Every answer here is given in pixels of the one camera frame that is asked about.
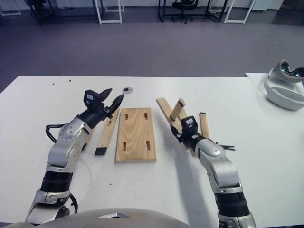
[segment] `small wooden piece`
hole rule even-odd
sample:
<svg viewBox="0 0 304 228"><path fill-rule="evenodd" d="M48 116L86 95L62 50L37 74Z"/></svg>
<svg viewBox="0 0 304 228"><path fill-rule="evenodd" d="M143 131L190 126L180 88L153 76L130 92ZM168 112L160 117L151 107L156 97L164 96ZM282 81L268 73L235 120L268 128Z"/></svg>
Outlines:
<svg viewBox="0 0 304 228"><path fill-rule="evenodd" d="M206 113L199 113L200 132L205 138L210 138L207 115Z"/></svg>
<svg viewBox="0 0 304 228"><path fill-rule="evenodd" d="M177 129L179 133L181 133L181 122L178 119L172 120L170 118L170 115L172 113L172 109L170 105L168 104L166 98L157 98L156 102L161 109L162 113L166 117L169 124Z"/></svg>
<svg viewBox="0 0 304 228"><path fill-rule="evenodd" d="M178 114L177 118L181 121L183 118L187 117L187 113L184 108L181 109L180 113Z"/></svg>
<svg viewBox="0 0 304 228"><path fill-rule="evenodd" d="M123 108L120 113L115 162L155 162L151 108Z"/></svg>
<svg viewBox="0 0 304 228"><path fill-rule="evenodd" d="M171 115L170 115L170 118L172 120L175 120L176 117L180 114L180 112L183 110L184 106L186 105L184 99L180 98L178 100L178 102L176 103Z"/></svg>
<svg viewBox="0 0 304 228"><path fill-rule="evenodd" d="M114 127L115 127L116 120L118 117L118 113L119 113L119 108L113 113L112 119L107 118L103 132L101 133L101 136L100 136L98 146L95 151L95 155L105 155L106 150L108 149L111 138L112 138Z"/></svg>

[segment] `white headset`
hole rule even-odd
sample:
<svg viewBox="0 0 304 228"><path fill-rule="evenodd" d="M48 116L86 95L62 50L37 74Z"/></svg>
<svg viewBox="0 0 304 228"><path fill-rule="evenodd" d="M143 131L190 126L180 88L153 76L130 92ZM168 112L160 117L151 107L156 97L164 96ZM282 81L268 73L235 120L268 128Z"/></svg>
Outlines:
<svg viewBox="0 0 304 228"><path fill-rule="evenodd" d="M289 63L282 59L264 82L267 98L278 106L290 110L304 107L304 94L299 86L304 83L304 67L289 69Z"/></svg>

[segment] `desk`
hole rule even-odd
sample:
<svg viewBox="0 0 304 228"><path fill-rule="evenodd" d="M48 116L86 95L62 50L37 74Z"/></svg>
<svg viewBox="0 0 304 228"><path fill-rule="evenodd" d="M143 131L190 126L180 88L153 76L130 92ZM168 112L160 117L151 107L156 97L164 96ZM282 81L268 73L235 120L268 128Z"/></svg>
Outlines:
<svg viewBox="0 0 304 228"><path fill-rule="evenodd" d="M212 12L210 12L210 7L211 7L211 2L212 0L209 0L208 1L208 4L207 4L207 8L206 8L206 11L205 13L196 13L196 14L185 14L185 16L192 16L192 17L204 17L204 16L208 16L208 17L212 17L214 18L215 20L217 20L218 22L221 22L222 21L222 17L224 15L224 11L225 11L225 8L226 8L226 5L227 5L227 2L228 0L225 0L224 2L224 6L222 8L222 11L219 15L219 17L217 17L216 15L214 15ZM178 16L180 14L166 14L166 0L163 0L163 5L162 5L162 13L161 13L161 0L158 0L158 17L159 19L161 20L161 22L164 22L165 21L165 17L169 17L169 16Z"/></svg>
<svg viewBox="0 0 304 228"><path fill-rule="evenodd" d="M103 1L100 0L101 8L102 8L102 14L100 14L99 7L98 7L98 1L95 1L95 11L98 15L98 21L99 24L109 24L109 23L120 23L122 24L122 12L124 12L124 1L123 0L117 0L118 9L108 9L106 5L103 4ZM119 20L102 20L102 16L104 16L104 6L105 6L105 12L118 12Z"/></svg>
<svg viewBox="0 0 304 228"><path fill-rule="evenodd" d="M238 169L257 226L304 224L303 121L295 132L288 115L276 114L246 77L19 76L0 94L0 221L26 217L53 145L45 126L81 113L87 89L113 88L109 105L126 86L134 92L125 95L122 108L152 108L157 162L114 164L116 140L105 156L94 156L104 126L100 123L71 184L80 212L143 208L194 228L218 227L205 169L172 136L155 102L166 97L174 106L182 97L187 113L197 120L199 112L207 113L213 140L236 147L227 156Z"/></svg>

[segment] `office chair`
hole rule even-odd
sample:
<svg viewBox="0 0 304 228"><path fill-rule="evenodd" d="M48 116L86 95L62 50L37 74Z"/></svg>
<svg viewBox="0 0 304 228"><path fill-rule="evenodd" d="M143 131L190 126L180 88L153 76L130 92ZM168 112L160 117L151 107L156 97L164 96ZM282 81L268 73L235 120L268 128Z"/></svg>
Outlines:
<svg viewBox="0 0 304 228"><path fill-rule="evenodd" d="M24 0L25 3L30 7L31 16L35 18L38 24L40 24L44 19L53 16L54 10L49 0L48 4L50 9L45 8L43 3L46 3L46 0Z"/></svg>
<svg viewBox="0 0 304 228"><path fill-rule="evenodd" d="M184 11L195 9L198 6L198 2L199 0L180 0L180 2L177 2L177 0L175 0L175 2L172 3L172 6L178 10L181 10L181 14L177 16L181 18L181 21L185 20L185 24L187 24L187 18L184 15Z"/></svg>

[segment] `black desk frame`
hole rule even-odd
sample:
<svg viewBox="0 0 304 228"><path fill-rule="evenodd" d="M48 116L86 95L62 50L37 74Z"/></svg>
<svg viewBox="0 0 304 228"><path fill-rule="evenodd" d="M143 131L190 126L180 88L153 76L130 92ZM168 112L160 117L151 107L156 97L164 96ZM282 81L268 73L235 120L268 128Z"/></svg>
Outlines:
<svg viewBox="0 0 304 228"><path fill-rule="evenodd" d="M219 15L219 17L217 17L216 15L214 15L213 13L210 12L210 5L211 5L211 1L212 0L209 0L208 1L208 4L207 4L207 8L206 8L206 11L205 13L199 13L199 14L185 14L185 16L192 16L192 17L204 17L204 16L207 16L207 17L212 17L214 18L215 20L217 20L218 22L221 22L222 21L222 17L224 15L224 11L225 11L225 8L226 8L226 5L227 5L227 2L228 0L225 0L224 2L224 5L223 5L223 9ZM174 14L166 14L166 0L163 0L163 6L162 6L162 14L161 14L161 0L158 0L158 17L159 19L161 20L161 22L164 22L165 21L165 17L169 17L169 16L178 16L180 14L177 14L177 13L174 13Z"/></svg>
<svg viewBox="0 0 304 228"><path fill-rule="evenodd" d="M38 24L41 24L41 22L43 22L44 20L46 20L46 19L48 19L48 18L50 18L50 17L52 17L52 16L56 16L55 11L54 11L54 8L53 8L53 6L52 6L50 0L47 0L47 2L48 2L48 5L49 5L49 8L50 8L50 12L51 12L51 13L50 13L49 15L47 15L46 17L42 18L42 19L40 19L40 18L35 14L35 9L34 9L34 7L33 7L32 5L29 5L30 10L31 10L31 14L32 14L32 16L35 18L35 20L36 20L36 22L37 22ZM104 6L103 6L103 1L100 0L100 2L101 2L101 7L103 8L103 7L104 7ZM74 17L91 17L91 16L95 16L96 22L99 23L98 14L97 14L97 11L96 11L95 1L92 0L92 3L93 3L93 9L94 9L94 14L92 14L92 15L60 16L60 18L74 18Z"/></svg>

